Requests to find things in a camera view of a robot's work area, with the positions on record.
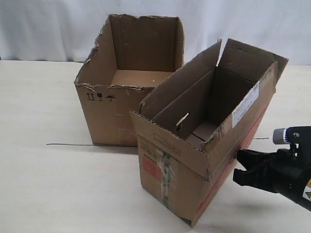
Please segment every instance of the white table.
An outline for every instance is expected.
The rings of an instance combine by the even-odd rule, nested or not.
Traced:
[[[0,61],[1,233],[310,232],[311,213],[232,175],[191,229],[142,189],[136,148],[48,146],[91,144],[73,84],[81,65]],[[256,137],[311,125],[310,100],[311,67],[288,66]]]

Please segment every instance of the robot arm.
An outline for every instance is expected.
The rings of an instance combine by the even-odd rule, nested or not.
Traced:
[[[311,126],[276,129],[273,142],[290,148],[238,151],[237,160],[246,170],[234,169],[233,181],[279,193],[311,211]]]

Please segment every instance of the open cardboard box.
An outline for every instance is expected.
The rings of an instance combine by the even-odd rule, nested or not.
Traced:
[[[288,62],[229,39],[198,54],[130,111],[142,186],[194,226],[248,147]]]
[[[177,17],[109,15],[75,86],[93,144],[137,146],[129,110],[183,64]]]

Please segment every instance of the white label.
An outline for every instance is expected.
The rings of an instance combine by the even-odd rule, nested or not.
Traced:
[[[247,110],[257,100],[259,96],[259,83],[257,83],[250,92],[247,93],[242,102],[236,107],[232,113],[232,127],[234,128],[237,123],[242,119]]]
[[[309,180],[305,187],[305,190],[303,190],[302,197],[311,201],[311,180]]]

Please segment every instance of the white curtain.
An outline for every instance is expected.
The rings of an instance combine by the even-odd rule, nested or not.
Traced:
[[[179,16],[185,61],[230,37],[311,65],[310,0],[0,0],[0,56],[84,61],[110,13]]]

